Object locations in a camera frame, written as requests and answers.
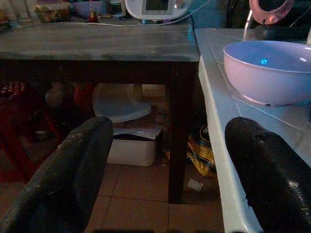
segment white cable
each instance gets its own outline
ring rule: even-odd
[[[300,20],[303,16],[306,15],[306,13],[308,13],[308,11],[311,9],[311,4],[309,6],[309,8],[305,11],[305,13],[303,13],[301,16],[298,17],[298,19],[296,19],[291,25],[290,27],[292,27],[298,20]]]
[[[179,21],[182,21],[183,19],[191,16],[192,14],[194,14],[195,12],[197,12],[198,10],[200,10],[202,7],[204,7],[205,5],[209,4],[211,0],[207,0],[204,4],[202,4],[201,6],[199,6],[198,8],[196,8],[195,10],[193,10],[191,13],[187,14],[186,16],[177,19],[175,21],[172,22],[168,22],[168,23],[159,23],[159,24],[142,24],[142,25],[133,25],[133,24],[111,24],[111,23],[82,23],[82,22],[60,22],[63,24],[80,24],[80,25],[102,25],[102,26],[113,26],[113,27],[146,27],[146,26],[162,26],[162,25],[168,25],[168,24],[173,24],[173,23],[177,23]]]

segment table leg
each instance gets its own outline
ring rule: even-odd
[[[180,203],[182,198],[196,74],[197,63],[178,63],[173,66],[169,203]]]

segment wall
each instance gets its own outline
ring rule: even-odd
[[[193,0],[191,10],[204,4],[207,0]],[[228,0],[210,0],[210,2],[193,14],[196,28],[224,28]]]

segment red plastic stool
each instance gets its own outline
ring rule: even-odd
[[[28,182],[41,163],[50,155],[49,153],[42,159],[32,162],[18,138],[18,133],[21,131],[28,141],[35,140],[35,132],[29,125],[29,119],[36,113],[42,114],[46,121],[45,127],[55,134],[57,144],[60,144],[63,137],[35,90],[19,81],[0,82],[0,149],[5,152],[15,168],[10,171],[1,170],[0,182]]]

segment white tiled counter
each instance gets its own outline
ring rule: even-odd
[[[311,165],[311,124],[307,103],[271,107],[245,99],[228,81],[223,48],[242,41],[242,29],[197,29],[199,78],[205,96],[209,136],[215,157],[225,232],[261,232],[225,145],[225,127],[235,117],[247,117],[279,134]],[[252,31],[247,35],[252,39]]]

